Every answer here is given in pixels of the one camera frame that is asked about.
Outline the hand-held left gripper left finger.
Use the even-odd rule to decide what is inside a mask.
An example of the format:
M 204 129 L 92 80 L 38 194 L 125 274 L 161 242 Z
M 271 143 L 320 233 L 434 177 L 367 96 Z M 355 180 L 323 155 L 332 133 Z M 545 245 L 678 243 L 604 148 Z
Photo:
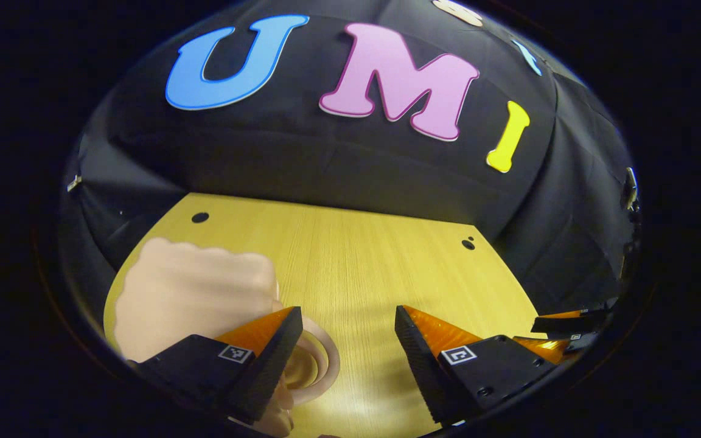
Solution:
M 290 306 L 218 339 L 186 336 L 128 365 L 189 409 L 251 425 L 264 416 L 302 333 L 301 308 Z

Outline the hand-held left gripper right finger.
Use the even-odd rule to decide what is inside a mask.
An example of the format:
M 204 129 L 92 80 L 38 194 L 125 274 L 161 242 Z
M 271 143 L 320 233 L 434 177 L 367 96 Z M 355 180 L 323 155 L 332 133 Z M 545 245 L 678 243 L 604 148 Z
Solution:
M 394 329 L 432 419 L 446 426 L 509 401 L 557 367 L 557 341 L 480 338 L 398 305 Z

